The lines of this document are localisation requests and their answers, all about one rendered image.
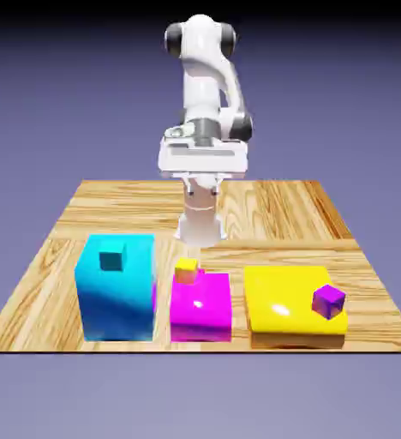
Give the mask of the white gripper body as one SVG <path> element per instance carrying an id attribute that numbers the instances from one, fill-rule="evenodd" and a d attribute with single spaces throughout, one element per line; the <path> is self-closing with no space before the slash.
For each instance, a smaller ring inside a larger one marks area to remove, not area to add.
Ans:
<path id="1" fill-rule="evenodd" d="M 248 144 L 243 141 L 212 139 L 210 147 L 198 147 L 193 138 L 163 138 L 160 142 L 158 168 L 166 177 L 199 174 L 243 177 L 248 170 Z"/>

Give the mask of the small yellow cube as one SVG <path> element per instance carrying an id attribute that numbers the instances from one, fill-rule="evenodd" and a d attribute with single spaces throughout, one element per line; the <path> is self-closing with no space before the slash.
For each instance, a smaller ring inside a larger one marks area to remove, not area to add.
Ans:
<path id="1" fill-rule="evenodd" d="M 196 281 L 199 262 L 195 258 L 180 257 L 175 266 L 174 281 L 176 283 L 192 285 Z"/>

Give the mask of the small cyan cube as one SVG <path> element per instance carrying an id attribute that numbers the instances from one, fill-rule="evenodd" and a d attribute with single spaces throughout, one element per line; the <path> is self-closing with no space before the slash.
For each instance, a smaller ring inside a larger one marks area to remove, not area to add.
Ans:
<path id="1" fill-rule="evenodd" d="M 99 265 L 103 271 L 123 271 L 126 261 L 124 242 L 106 240 L 99 247 Z"/>

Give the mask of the small purple cube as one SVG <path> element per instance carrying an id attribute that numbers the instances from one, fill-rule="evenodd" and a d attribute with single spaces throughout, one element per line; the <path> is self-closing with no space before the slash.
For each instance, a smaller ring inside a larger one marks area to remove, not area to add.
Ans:
<path id="1" fill-rule="evenodd" d="M 343 291 L 325 284 L 314 291 L 311 309 L 319 316 L 331 320 L 343 311 L 345 298 Z"/>

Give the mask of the large magenta box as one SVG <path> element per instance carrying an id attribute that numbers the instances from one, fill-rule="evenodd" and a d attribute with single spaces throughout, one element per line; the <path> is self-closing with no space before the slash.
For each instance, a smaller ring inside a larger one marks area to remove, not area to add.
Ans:
<path id="1" fill-rule="evenodd" d="M 173 279 L 171 342 L 230 342 L 230 276 L 200 269 L 193 284 Z"/>

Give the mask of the large cyan box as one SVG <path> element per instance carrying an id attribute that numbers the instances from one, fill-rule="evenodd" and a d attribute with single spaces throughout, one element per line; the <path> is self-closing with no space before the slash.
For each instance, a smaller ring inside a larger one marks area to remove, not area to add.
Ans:
<path id="1" fill-rule="evenodd" d="M 123 271 L 103 271 L 103 241 L 126 246 Z M 153 339 L 157 263 L 153 234 L 91 234 L 75 266 L 75 285 L 87 341 Z"/>

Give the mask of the large yellow box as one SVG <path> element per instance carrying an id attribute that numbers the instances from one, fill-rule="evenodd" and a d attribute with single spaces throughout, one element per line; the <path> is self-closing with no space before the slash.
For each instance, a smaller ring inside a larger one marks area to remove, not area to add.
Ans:
<path id="1" fill-rule="evenodd" d="M 251 347 L 340 349 L 348 316 L 327 320 L 311 309 L 314 291 L 332 285 L 323 266 L 247 266 L 243 290 Z"/>

